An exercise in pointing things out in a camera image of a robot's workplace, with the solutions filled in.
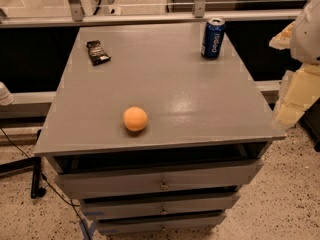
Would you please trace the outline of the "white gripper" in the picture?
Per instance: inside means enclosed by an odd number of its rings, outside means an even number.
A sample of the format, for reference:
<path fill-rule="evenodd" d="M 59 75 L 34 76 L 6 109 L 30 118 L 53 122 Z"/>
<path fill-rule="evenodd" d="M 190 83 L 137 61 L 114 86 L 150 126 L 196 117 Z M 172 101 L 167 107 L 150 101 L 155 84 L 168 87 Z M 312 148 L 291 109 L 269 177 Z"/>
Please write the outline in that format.
<path fill-rule="evenodd" d="M 290 49 L 291 56 L 303 64 L 296 72 L 287 71 L 273 112 L 276 129 L 293 127 L 320 98 L 320 0 L 310 0 L 295 22 L 274 36 L 269 46 Z"/>

